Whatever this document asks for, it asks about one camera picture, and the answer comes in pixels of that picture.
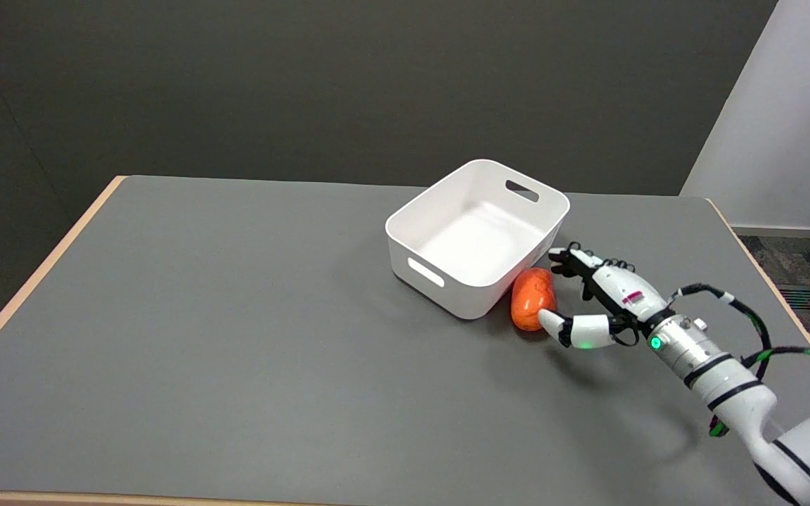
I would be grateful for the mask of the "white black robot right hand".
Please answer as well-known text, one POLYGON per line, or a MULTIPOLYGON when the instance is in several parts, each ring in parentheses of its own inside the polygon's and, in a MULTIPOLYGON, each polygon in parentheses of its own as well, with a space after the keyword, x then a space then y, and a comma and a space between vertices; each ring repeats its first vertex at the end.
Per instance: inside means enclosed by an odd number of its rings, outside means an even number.
POLYGON ((659 292, 634 272, 634 267, 616 259, 601 259, 581 245, 549 249, 551 271, 564 278, 581 278, 584 301, 596 300, 605 314, 565 316, 554 310, 537 313, 542 328, 565 348, 599 349, 628 342, 618 339, 633 331, 634 343, 648 336, 663 320, 676 313, 659 292))

